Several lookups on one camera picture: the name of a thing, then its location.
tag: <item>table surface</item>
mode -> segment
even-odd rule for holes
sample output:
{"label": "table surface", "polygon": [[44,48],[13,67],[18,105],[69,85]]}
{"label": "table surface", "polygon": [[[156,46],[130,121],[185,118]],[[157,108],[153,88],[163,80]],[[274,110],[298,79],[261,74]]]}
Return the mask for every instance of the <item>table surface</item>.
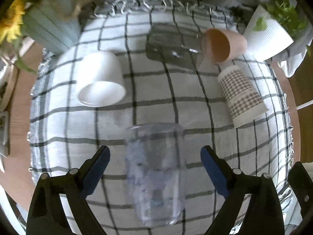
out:
{"label": "table surface", "polygon": [[[122,133],[133,124],[178,122],[185,129],[188,147],[186,210],[178,224],[186,223],[187,233],[201,233],[198,223],[209,225],[223,203],[200,162],[199,151],[204,145],[212,145],[231,167],[240,167],[252,175],[269,172],[275,185],[283,186],[291,150],[291,127],[284,94],[267,64],[250,56],[235,61],[269,108],[266,115],[235,130],[217,82],[218,66],[202,66],[195,72],[145,56],[151,23],[174,21],[178,27],[188,25],[196,31],[210,27],[236,31],[236,24],[227,12],[216,13],[212,23],[208,17],[177,11],[90,20],[79,45],[51,62],[36,82],[30,139],[35,178],[46,170],[53,176],[62,175],[69,168],[79,167],[100,144],[108,145],[111,161],[95,194],[87,198],[88,203],[107,232],[112,232],[115,224],[121,231],[142,230],[122,190],[125,180]],[[127,95],[116,105],[95,109],[79,105],[75,87],[79,61],[98,49],[118,55]],[[72,221],[71,214],[66,214]]]}

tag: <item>potted plant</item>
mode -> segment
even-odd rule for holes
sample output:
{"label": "potted plant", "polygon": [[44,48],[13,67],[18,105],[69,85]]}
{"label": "potted plant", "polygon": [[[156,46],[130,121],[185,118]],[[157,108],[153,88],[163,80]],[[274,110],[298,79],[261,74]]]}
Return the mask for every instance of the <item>potted plant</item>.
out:
{"label": "potted plant", "polygon": [[247,52],[259,61],[269,59],[287,48],[306,26],[289,0],[259,5],[244,33]]}
{"label": "potted plant", "polygon": [[15,0],[0,20],[1,58],[36,73],[20,57],[24,37],[31,37],[54,54],[62,54],[79,39],[78,7],[74,0]]}

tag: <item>checkered paper cup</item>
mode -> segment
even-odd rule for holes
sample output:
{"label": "checkered paper cup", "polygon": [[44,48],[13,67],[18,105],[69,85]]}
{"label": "checkered paper cup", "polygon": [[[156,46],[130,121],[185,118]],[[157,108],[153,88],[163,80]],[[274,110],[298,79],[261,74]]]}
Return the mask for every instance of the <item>checkered paper cup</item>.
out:
{"label": "checkered paper cup", "polygon": [[261,96],[241,69],[227,67],[218,76],[234,127],[238,128],[268,111]]}

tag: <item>yellow flower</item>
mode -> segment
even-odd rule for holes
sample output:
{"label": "yellow flower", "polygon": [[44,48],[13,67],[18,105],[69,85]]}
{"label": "yellow flower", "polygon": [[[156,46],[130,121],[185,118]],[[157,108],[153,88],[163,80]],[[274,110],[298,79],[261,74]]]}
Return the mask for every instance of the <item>yellow flower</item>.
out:
{"label": "yellow flower", "polygon": [[25,13],[24,0],[15,0],[0,21],[0,44],[7,37],[8,42],[17,39],[21,35],[22,15]]}

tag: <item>plaid tablecloth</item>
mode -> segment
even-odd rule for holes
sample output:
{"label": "plaid tablecloth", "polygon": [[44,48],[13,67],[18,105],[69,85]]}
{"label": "plaid tablecloth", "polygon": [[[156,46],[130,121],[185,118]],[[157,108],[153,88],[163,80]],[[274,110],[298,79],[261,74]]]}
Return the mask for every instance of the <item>plaid tablecloth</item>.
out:
{"label": "plaid tablecloth", "polygon": [[[37,181],[42,172],[63,175],[80,167],[100,145],[107,145],[111,161],[87,202],[108,235],[203,234],[224,202],[200,162],[204,145],[212,146],[220,158],[245,174],[270,173],[277,190],[286,181],[292,158],[292,127],[285,94],[270,65],[248,55],[234,60],[269,108],[258,119],[234,129],[217,81],[218,65],[203,64],[192,71],[149,60],[145,55],[147,33],[154,23],[195,31],[210,27],[237,31],[229,11],[214,7],[205,12],[188,14],[174,7],[88,19],[79,44],[54,57],[39,74],[30,115],[33,178]],[[97,50],[118,56],[127,95],[115,105],[89,108],[76,101],[76,72],[82,58]],[[126,197],[123,133],[132,125],[153,122],[175,122],[184,127],[186,208],[174,226],[147,229],[137,221]],[[62,195],[61,199],[69,223],[79,233],[66,198]],[[243,220],[248,201],[249,196],[237,223]]]}

